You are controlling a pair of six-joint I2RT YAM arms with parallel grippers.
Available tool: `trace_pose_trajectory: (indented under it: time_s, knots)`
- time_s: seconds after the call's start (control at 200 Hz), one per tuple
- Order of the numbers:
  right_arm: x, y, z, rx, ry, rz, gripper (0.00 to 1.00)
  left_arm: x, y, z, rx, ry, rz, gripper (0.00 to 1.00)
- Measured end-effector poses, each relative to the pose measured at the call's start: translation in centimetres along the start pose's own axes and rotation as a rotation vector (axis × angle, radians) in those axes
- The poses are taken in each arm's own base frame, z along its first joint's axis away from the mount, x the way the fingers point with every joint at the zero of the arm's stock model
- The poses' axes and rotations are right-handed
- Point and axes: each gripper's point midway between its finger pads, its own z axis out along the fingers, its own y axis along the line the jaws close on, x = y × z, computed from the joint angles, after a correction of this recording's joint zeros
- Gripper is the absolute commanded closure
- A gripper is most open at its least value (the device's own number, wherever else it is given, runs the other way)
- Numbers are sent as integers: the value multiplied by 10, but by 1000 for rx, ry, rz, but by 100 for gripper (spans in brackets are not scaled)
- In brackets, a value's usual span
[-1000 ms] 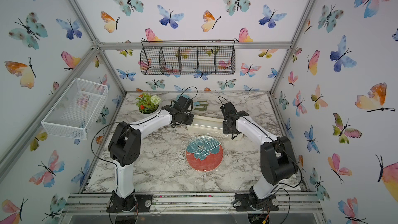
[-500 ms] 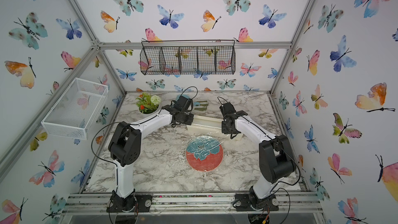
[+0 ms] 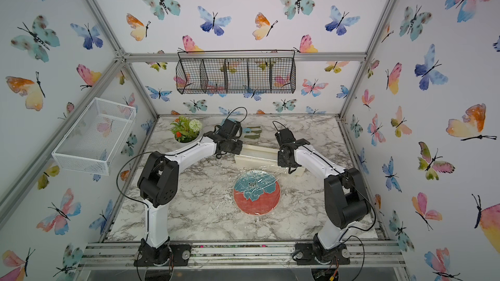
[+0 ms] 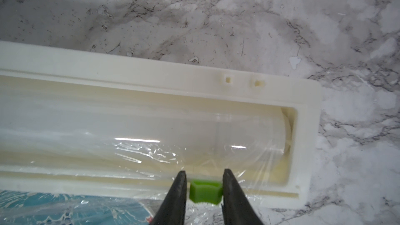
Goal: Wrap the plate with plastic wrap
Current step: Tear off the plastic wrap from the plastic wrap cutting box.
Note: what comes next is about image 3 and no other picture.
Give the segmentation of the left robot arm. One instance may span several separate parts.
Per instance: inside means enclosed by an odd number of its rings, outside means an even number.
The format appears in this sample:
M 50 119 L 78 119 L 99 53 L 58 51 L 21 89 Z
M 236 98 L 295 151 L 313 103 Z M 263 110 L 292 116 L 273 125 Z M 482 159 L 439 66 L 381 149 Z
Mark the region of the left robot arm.
M 174 264 L 167 222 L 169 204 L 178 192 L 180 174 L 207 157 L 239 155 L 243 147 L 242 132 L 240 122 L 227 118 L 214 130 L 200 134 L 178 150 L 167 154 L 156 151 L 148 156 L 137 184 L 145 204 L 146 234 L 134 261 L 136 267 Z

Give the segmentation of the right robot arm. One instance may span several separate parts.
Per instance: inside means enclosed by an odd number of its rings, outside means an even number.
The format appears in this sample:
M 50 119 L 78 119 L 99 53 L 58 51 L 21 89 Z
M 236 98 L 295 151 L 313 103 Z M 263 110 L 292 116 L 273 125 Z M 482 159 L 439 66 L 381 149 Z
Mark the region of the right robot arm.
M 361 221 L 372 212 L 362 173 L 358 169 L 345 169 L 327 159 L 313 148 L 308 140 L 296 139 L 288 128 L 277 130 L 275 137 L 279 145 L 278 165 L 292 174 L 303 167 L 324 182 L 324 206 L 328 220 L 314 235 L 308 250 L 296 246 L 295 255 L 300 265 L 349 264 L 343 254 L 347 251 L 345 241 L 349 234 L 367 232 L 373 228 L 361 226 Z

